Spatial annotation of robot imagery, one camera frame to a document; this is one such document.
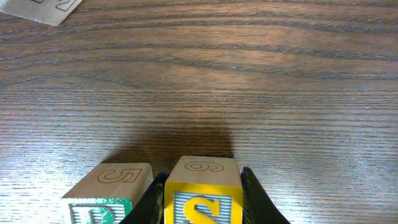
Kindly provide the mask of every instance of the wood grain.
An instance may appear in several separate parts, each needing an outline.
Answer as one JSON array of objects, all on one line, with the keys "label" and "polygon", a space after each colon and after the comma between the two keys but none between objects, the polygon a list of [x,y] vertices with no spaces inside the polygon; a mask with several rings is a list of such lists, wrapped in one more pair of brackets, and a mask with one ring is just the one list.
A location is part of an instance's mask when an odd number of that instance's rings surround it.
[{"label": "wood grain", "polygon": [[100,162],[234,156],[291,223],[398,222],[398,3],[84,0],[0,14],[0,221]]}]

